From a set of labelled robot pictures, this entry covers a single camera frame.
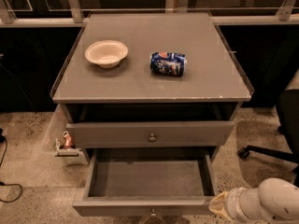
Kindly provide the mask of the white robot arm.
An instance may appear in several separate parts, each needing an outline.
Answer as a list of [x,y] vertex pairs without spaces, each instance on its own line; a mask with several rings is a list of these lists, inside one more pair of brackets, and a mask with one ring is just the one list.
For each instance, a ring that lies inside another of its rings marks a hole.
[[298,224],[299,188],[282,179],[268,178],[255,189],[222,192],[210,201],[208,209],[236,224]]

